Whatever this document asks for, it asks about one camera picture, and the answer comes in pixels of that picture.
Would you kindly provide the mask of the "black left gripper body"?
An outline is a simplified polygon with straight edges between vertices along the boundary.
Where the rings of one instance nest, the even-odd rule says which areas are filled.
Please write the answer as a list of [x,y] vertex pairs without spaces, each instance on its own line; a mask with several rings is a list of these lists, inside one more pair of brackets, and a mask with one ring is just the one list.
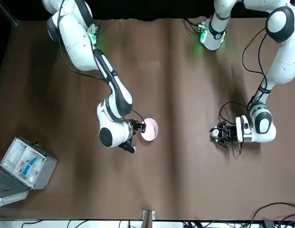
[[236,126],[227,126],[228,142],[237,142],[237,128]]

